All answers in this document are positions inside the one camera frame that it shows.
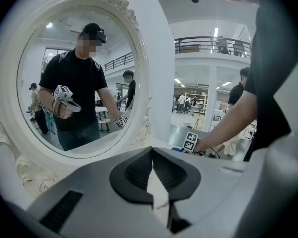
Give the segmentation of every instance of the black metal railing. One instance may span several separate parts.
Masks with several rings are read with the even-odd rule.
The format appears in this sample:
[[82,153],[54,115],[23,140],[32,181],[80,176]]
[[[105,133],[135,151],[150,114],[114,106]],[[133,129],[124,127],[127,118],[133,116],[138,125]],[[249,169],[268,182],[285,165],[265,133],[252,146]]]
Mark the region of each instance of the black metal railing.
[[109,63],[105,64],[105,72],[114,69],[118,66],[121,65],[126,65],[129,62],[133,62],[134,61],[134,57],[133,57],[133,53],[127,53],[121,57],[118,57],[112,61],[110,61]]
[[175,53],[208,52],[250,57],[249,42],[222,36],[192,36],[174,39]]

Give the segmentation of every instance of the ornate mirror frame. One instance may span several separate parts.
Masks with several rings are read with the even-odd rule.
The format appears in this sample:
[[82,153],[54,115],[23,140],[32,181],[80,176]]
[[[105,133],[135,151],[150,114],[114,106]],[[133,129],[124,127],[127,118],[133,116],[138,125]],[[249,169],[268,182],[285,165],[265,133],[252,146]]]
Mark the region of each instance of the ornate mirror frame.
[[[16,168],[26,190],[34,197],[47,190],[59,179],[82,165],[105,159],[130,149],[131,145],[141,147],[150,138],[150,123],[147,117],[149,101],[149,65],[144,41],[136,17],[128,9],[127,0],[48,0],[33,8],[31,14],[21,14],[11,9],[0,28],[0,123],[3,132],[0,134],[0,145],[7,145],[14,153]],[[123,31],[130,43],[135,60],[137,90],[134,108],[130,113],[132,119],[117,136],[113,143],[101,150],[77,155],[58,151],[57,148],[42,143],[38,133],[29,127],[20,108],[17,88],[20,88],[21,77],[19,65],[23,63],[22,54],[28,48],[31,36],[38,33],[37,27],[55,15],[74,7],[95,8],[101,14],[109,16]]]

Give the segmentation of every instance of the white ceiling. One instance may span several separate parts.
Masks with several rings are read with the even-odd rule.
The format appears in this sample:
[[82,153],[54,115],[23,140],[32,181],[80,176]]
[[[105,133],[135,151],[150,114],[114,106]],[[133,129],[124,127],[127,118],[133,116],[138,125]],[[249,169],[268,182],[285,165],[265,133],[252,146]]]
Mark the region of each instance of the white ceiling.
[[169,23],[214,19],[226,20],[255,27],[257,6],[225,0],[159,0]]
[[64,13],[62,16],[52,21],[51,28],[44,28],[38,38],[49,38],[56,40],[66,40],[76,42],[80,31],[89,23],[96,23],[105,30],[107,42],[103,49],[110,51],[117,44],[127,41],[124,33],[108,17],[89,11],[73,11]]
[[[197,84],[209,84],[209,67],[208,66],[177,66],[175,68],[175,77],[185,86],[197,86]],[[217,86],[221,89],[232,89],[240,81],[239,70],[217,67]]]

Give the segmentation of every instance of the shorts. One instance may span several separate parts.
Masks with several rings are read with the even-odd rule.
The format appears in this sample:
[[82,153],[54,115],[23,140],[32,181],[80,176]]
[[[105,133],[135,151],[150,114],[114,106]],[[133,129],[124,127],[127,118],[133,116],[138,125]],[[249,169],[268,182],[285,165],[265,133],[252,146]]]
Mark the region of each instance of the shorts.
[[234,138],[230,139],[229,141],[223,143],[223,145],[225,146],[224,149],[224,154],[225,155],[235,155],[236,153],[236,145],[239,143],[240,141],[240,134],[238,134],[237,136],[235,136]]

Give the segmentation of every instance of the blue jeans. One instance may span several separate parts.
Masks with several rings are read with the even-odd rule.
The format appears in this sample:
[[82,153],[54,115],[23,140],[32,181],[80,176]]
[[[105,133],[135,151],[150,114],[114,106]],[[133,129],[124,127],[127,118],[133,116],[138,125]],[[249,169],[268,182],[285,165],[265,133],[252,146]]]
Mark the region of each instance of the blue jeans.
[[100,138],[98,121],[90,126],[75,131],[58,131],[59,143],[64,151],[69,151]]

